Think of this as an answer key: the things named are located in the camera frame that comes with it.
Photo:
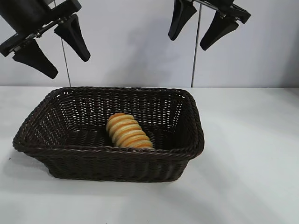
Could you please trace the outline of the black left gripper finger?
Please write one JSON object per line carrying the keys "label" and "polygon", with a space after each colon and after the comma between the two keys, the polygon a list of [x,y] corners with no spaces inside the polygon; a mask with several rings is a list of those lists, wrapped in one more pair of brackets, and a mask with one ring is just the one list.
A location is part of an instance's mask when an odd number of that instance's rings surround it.
{"label": "black left gripper finger", "polygon": [[60,23],[54,29],[54,33],[67,42],[84,62],[90,59],[91,54],[85,44],[76,14],[71,15],[63,23]]}
{"label": "black left gripper finger", "polygon": [[54,79],[58,74],[58,70],[42,52],[35,39],[15,51],[13,59],[40,71],[51,79]]}

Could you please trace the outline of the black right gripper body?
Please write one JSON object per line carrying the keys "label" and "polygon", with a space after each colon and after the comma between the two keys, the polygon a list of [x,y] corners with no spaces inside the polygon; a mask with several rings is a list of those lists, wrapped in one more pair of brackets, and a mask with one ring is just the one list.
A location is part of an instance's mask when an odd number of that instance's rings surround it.
{"label": "black right gripper body", "polygon": [[229,19],[232,22],[240,21],[245,24],[251,17],[251,14],[234,4],[233,0],[192,0],[216,11],[214,18]]}

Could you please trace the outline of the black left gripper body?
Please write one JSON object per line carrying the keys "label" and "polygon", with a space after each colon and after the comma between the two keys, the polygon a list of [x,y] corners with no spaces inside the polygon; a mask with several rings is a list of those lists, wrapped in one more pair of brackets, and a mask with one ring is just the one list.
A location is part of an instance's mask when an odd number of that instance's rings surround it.
{"label": "black left gripper body", "polygon": [[28,36],[42,35],[50,27],[70,18],[82,6],[77,0],[65,0],[50,8],[51,0],[2,0],[0,15],[16,32],[0,45],[0,53],[7,57]]}

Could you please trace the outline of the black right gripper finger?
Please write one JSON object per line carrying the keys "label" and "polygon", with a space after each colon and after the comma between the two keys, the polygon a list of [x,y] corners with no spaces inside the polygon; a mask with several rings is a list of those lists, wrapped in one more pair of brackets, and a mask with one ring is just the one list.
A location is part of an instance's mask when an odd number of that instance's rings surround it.
{"label": "black right gripper finger", "polygon": [[238,23],[236,22],[235,17],[224,15],[221,12],[216,12],[199,45],[204,51],[206,51],[223,36],[235,31],[237,28]]}
{"label": "black right gripper finger", "polygon": [[174,9],[168,37],[171,41],[176,40],[184,25],[197,12],[193,0],[174,0]]}

